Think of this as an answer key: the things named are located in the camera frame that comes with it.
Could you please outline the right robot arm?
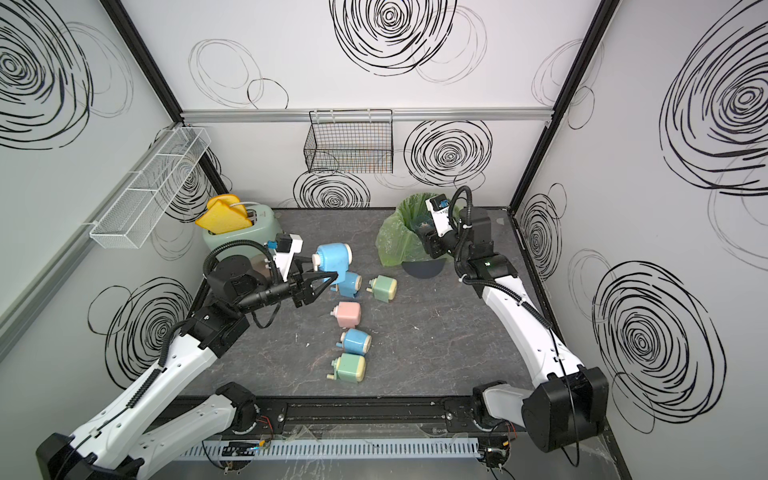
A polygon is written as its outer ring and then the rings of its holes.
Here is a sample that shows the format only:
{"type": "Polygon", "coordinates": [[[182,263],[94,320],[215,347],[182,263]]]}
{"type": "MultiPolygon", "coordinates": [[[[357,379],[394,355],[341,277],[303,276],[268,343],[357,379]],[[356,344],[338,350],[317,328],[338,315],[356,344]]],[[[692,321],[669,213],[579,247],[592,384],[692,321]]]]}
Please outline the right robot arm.
{"type": "Polygon", "coordinates": [[[531,377],[529,390],[501,381],[475,388],[475,422],[488,431],[500,423],[521,426],[543,452],[601,435],[609,394],[606,375],[585,367],[531,302],[511,261],[496,252],[489,216],[474,207],[471,189],[431,196],[424,205],[430,218],[417,235],[425,252],[452,258],[459,282],[497,316],[531,377]]]}

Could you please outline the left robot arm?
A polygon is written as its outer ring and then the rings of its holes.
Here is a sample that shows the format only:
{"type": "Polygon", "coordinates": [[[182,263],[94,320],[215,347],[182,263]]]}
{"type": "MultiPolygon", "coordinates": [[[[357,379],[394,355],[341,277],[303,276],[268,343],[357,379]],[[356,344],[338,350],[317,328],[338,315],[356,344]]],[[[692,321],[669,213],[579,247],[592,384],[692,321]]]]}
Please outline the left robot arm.
{"type": "Polygon", "coordinates": [[[201,404],[154,427],[177,395],[220,359],[256,320],[256,311],[290,299],[313,303],[347,271],[340,259],[301,254],[298,235],[262,244],[234,240],[214,248],[203,263],[210,299],[166,333],[158,359],[114,401],[71,435],[51,434],[37,448],[45,479],[148,479],[205,439],[257,424],[255,396],[230,382],[201,404]]]}

